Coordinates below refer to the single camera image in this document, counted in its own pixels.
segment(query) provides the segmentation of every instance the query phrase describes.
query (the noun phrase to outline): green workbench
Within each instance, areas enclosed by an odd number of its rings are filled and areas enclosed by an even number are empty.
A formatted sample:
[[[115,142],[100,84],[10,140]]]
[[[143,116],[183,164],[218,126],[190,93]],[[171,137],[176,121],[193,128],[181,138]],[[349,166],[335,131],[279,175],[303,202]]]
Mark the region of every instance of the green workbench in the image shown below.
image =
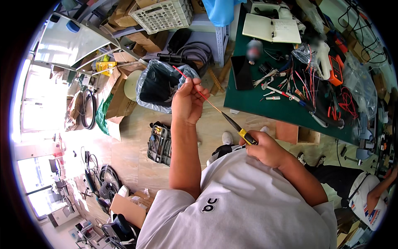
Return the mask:
[[[245,55],[246,45],[249,41],[252,40],[251,37],[242,35],[246,13],[247,12],[245,11],[245,9],[241,8],[239,14],[238,29],[236,32],[234,56]],[[286,51],[285,54],[287,54],[288,49],[291,48],[292,44],[271,44],[270,42],[263,41],[263,46],[264,48]],[[264,76],[258,71],[258,67],[265,61],[268,61],[274,68],[281,68],[286,63],[278,63],[274,59],[270,58],[266,53],[264,53],[263,56],[258,61],[256,61],[255,65],[250,66],[253,80],[260,79]],[[275,81],[271,82],[269,85],[277,88],[277,86],[284,79],[285,77],[276,78]],[[299,89],[301,89],[303,86],[302,82],[297,82],[297,80],[296,85]],[[320,133],[338,138],[351,144],[356,145],[359,143],[356,139],[354,139],[353,127],[350,126],[350,124],[345,124],[343,129],[338,129],[337,127],[332,126],[324,128],[312,118],[312,116],[307,112],[305,108],[300,106],[294,100],[289,100],[288,98],[281,96],[281,100],[263,100],[260,102],[260,99],[263,98],[263,95],[269,92],[269,89],[262,90],[261,85],[255,87],[252,90],[236,90],[235,80],[231,70],[228,87],[226,89],[224,107],[306,127],[308,129],[318,131]]]

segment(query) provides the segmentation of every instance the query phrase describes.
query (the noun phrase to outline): person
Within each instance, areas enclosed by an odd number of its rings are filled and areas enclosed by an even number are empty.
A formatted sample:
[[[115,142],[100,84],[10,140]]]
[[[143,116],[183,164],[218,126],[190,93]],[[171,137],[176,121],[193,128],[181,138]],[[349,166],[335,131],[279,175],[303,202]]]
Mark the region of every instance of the person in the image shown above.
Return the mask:
[[[325,156],[321,156],[317,165],[312,167],[305,161],[302,152],[297,159],[321,183],[327,183],[341,197],[341,206],[350,207],[372,231],[375,231],[382,221],[387,205],[387,188],[397,177],[395,167],[382,182],[377,176],[361,169],[324,165]]]
[[[193,84],[206,97],[209,91],[200,82],[187,78],[173,97],[170,188],[158,191],[137,248],[335,249],[333,204],[267,133],[249,131],[258,145],[226,145],[229,153],[216,152],[201,172],[196,122],[205,100]]]

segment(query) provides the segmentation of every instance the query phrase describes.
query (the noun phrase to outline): white basket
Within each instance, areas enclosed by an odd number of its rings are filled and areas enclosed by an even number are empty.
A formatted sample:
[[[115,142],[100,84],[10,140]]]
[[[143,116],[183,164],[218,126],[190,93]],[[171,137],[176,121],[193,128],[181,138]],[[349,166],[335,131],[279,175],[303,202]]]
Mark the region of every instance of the white basket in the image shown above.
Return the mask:
[[[188,0],[168,0],[129,12],[150,35],[162,30],[189,27],[193,10]]]

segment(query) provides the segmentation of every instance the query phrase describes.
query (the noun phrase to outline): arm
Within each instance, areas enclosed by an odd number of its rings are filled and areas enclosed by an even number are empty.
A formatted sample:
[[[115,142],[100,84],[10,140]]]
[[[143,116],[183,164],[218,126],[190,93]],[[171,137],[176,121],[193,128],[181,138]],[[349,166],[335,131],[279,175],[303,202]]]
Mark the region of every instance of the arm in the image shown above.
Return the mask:
[[[248,133],[258,141],[258,145],[246,146],[248,155],[257,157],[267,166],[279,169],[311,207],[328,202],[321,183],[292,154],[265,132],[249,131]],[[245,141],[241,138],[239,144],[244,143]]]
[[[395,178],[397,177],[397,171],[398,167],[395,167],[387,178],[377,184],[375,188],[368,193],[366,203],[368,205],[368,210],[370,214],[375,209],[381,194],[388,188],[388,186],[391,185],[392,182],[394,182]]]
[[[202,115],[203,95],[209,91],[200,85],[200,79],[187,78],[172,101],[172,160],[169,187],[183,190],[195,199],[200,195],[201,165],[197,148],[196,122]]]

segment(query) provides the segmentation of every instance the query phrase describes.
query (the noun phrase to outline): orange multimeter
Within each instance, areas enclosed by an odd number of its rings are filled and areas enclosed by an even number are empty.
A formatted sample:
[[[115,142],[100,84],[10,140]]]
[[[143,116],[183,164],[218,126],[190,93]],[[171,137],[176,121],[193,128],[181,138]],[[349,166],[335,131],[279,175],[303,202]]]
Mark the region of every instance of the orange multimeter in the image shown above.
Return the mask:
[[[337,62],[335,58],[329,55],[330,65],[332,66],[332,70],[330,71],[329,81],[334,86],[339,86],[343,83],[343,75],[341,73],[340,64]]]

